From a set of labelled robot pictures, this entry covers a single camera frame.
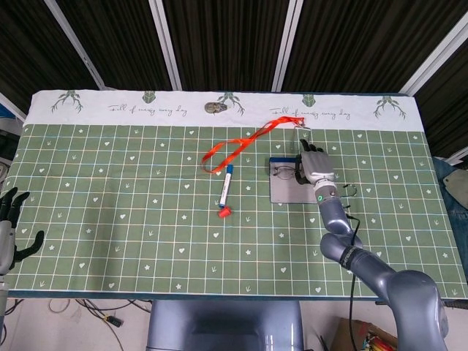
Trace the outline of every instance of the green grid mat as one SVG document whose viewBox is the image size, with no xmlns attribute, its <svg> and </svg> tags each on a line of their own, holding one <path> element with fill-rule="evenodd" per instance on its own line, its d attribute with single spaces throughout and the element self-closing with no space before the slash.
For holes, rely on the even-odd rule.
<svg viewBox="0 0 468 351">
<path fill-rule="evenodd" d="M 224 172 L 204 173 L 200 160 L 255 130 L 26 126 L 5 190 L 31 192 L 18 247 L 38 230 L 46 239 L 7 281 L 15 290 L 348 296 L 352 275 L 320 253 L 317 205 L 270 203 L 268 159 L 292 156 L 303 131 L 275 129 L 235 159 L 233 214 L 217 216 Z M 397 271 L 426 272 L 443 298 L 467 297 L 423 133 L 314 130 L 312 140 L 331 155 L 339 185 L 357 186 L 344 204 L 366 248 Z M 374 296 L 361 283 L 355 294 Z"/>
</svg>

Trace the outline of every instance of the white ceiling beam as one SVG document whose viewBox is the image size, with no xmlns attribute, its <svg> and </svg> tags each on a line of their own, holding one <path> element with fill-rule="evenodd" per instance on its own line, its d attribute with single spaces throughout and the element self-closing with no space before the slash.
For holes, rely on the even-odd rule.
<svg viewBox="0 0 468 351">
<path fill-rule="evenodd" d="M 162 55 L 166 63 L 170 84 L 173 90 L 182 90 L 181 78 L 178 74 L 176 55 L 174 55 L 173 43 L 170 38 L 169 26 L 167 25 L 166 14 L 162 0 L 148 0 L 154 25 L 161 45 Z"/>
<path fill-rule="evenodd" d="M 401 88 L 400 93 L 413 97 L 435 72 L 452 56 L 468 38 L 468 12 L 421 64 L 415 74 Z"/>
<path fill-rule="evenodd" d="M 79 57 L 83 60 L 83 63 L 85 64 L 89 73 L 91 73 L 91 76 L 96 82 L 99 90 L 105 90 L 105 84 L 101 78 L 101 75 L 98 73 L 96 67 L 91 62 L 91 59 L 86 53 L 84 47 L 81 45 L 81 42 L 76 36 L 72 27 L 70 26 L 70 23 L 65 18 L 64 13 L 60 10 L 60 7 L 57 4 L 57 1 L 56 0 L 44 0 L 44 2 L 49 8 L 50 12 L 52 12 L 53 17 L 57 20 L 58 24 L 60 25 L 60 28 L 64 31 L 68 40 L 72 43 Z"/>
<path fill-rule="evenodd" d="M 7 110 L 13 113 L 17 119 L 24 122 L 26 120 L 26 114 L 20 110 L 13 102 L 10 101 L 6 96 L 0 93 L 0 104 L 5 106 Z"/>
<path fill-rule="evenodd" d="M 290 60 L 291 48 L 293 47 L 295 31 L 298 27 L 303 0 L 290 0 L 287 7 L 286 21 L 284 22 L 283 37 L 279 46 L 278 61 L 276 62 L 275 75 L 273 77 L 272 92 L 282 90 L 287 63 Z"/>
</svg>

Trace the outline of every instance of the table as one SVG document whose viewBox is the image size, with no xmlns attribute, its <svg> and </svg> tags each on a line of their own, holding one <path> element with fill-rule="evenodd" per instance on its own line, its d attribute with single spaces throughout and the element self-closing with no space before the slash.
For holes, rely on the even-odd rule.
<svg viewBox="0 0 468 351">
<path fill-rule="evenodd" d="M 283 125 L 235 159 L 225 219 L 224 173 L 200 169 L 214 143 L 282 115 L 304 116 L 339 185 L 357 186 L 344 203 L 367 249 L 468 296 L 413 98 L 180 91 L 34 95 L 4 190 L 31 192 L 18 247 L 46 239 L 7 277 L 11 296 L 346 298 L 352 275 L 321 255 L 317 205 L 269 200 L 269 157 L 294 156 L 305 131 Z M 375 298 L 360 282 L 355 295 Z"/>
</svg>

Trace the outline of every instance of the cardboard box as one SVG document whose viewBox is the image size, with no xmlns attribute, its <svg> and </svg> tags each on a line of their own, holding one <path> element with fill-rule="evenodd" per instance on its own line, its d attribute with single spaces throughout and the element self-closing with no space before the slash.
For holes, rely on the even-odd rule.
<svg viewBox="0 0 468 351">
<path fill-rule="evenodd" d="M 372 323 L 363 322 L 361 320 L 352 321 L 352 334 L 358 350 L 362 347 L 368 333 L 380 337 L 381 340 L 385 341 L 396 350 L 398 339 L 395 336 L 390 335 Z M 348 319 L 340 319 L 330 351 L 353 351 Z"/>
</svg>

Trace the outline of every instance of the leaf illustration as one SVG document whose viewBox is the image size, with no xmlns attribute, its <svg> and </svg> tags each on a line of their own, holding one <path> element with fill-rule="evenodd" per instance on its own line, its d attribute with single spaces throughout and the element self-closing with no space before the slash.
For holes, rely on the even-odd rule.
<svg viewBox="0 0 468 351">
<path fill-rule="evenodd" d="M 156 99 L 156 94 L 154 91 L 145 91 L 143 97 L 143 101 L 149 104 L 150 102 L 153 102 Z"/>
<path fill-rule="evenodd" d="M 307 107 L 312 107 L 312 106 L 314 106 L 314 104 L 315 104 L 314 95 L 311 95 L 311 94 L 304 94 L 304 95 L 303 95 L 303 99 L 302 99 L 302 103 L 304 103 L 305 106 L 307 106 Z"/>
</svg>

